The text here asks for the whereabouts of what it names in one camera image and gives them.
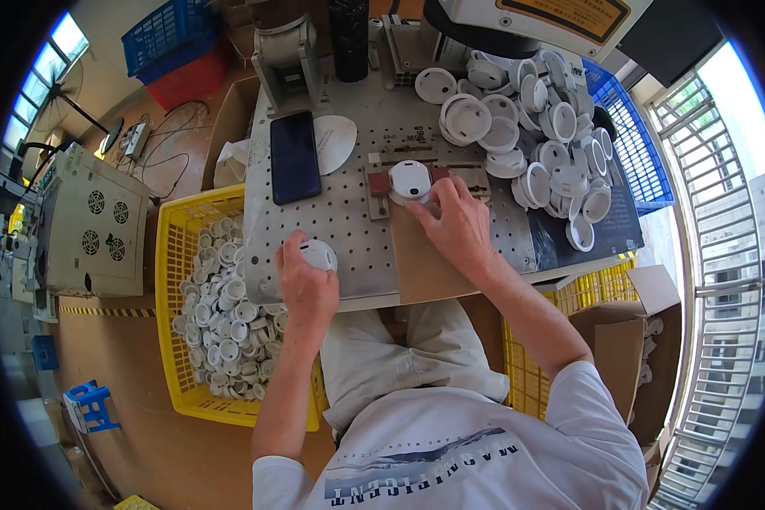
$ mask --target metal railing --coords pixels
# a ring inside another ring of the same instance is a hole
[[[742,407],[762,302],[759,230],[751,190],[714,98],[694,72],[657,105],[653,120],[678,172],[694,267],[694,338],[688,388],[650,508],[695,508]]]

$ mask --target black phone screen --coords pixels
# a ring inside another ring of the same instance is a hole
[[[322,192],[312,120],[312,112],[301,112],[269,125],[272,201],[279,206]]]

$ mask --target hand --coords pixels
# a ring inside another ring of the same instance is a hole
[[[312,267],[300,252],[300,243],[306,241],[303,230],[295,230],[275,251],[275,266],[280,279],[280,293],[289,309],[286,329],[297,329],[307,338],[317,338],[316,348],[323,341],[326,328],[340,302],[340,286],[336,272]]]
[[[492,261],[499,257],[490,245],[488,207],[470,195],[459,176],[437,180],[428,197],[442,209],[439,219],[416,201],[407,202],[405,207],[425,229],[440,254],[477,285]]]

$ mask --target blue plastic stool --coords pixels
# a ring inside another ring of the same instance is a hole
[[[108,387],[97,387],[96,379],[71,388],[62,394],[62,399],[67,404],[68,414],[71,416],[71,422],[83,434],[122,426],[120,423],[113,423],[111,417],[108,416],[108,409],[105,408],[104,401],[110,397],[111,392]],[[88,426],[89,422],[98,424],[90,427]]]

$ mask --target yellow crate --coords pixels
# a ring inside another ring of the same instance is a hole
[[[634,262],[628,260],[578,277],[560,291],[542,294],[566,316],[604,301],[637,301],[637,292],[626,276],[626,270],[634,266]],[[501,320],[501,338],[505,373],[510,378],[510,393],[505,403],[516,411],[544,419],[550,399],[550,379],[530,359],[504,319]]]
[[[132,495],[121,503],[113,505],[113,510],[160,510],[159,507],[149,504],[143,498]]]
[[[171,327],[173,317],[184,306],[179,282],[193,271],[193,256],[198,251],[198,231],[225,216],[237,216],[243,212],[243,184],[199,193],[161,206],[156,233],[156,321],[161,362],[173,409],[196,418],[254,427],[261,402],[258,399],[243,402],[214,397],[207,384],[196,384],[194,368],[187,357],[190,349],[184,338]],[[326,388],[320,358],[317,357],[312,367],[306,431],[314,432],[320,427],[320,416],[326,406]]]

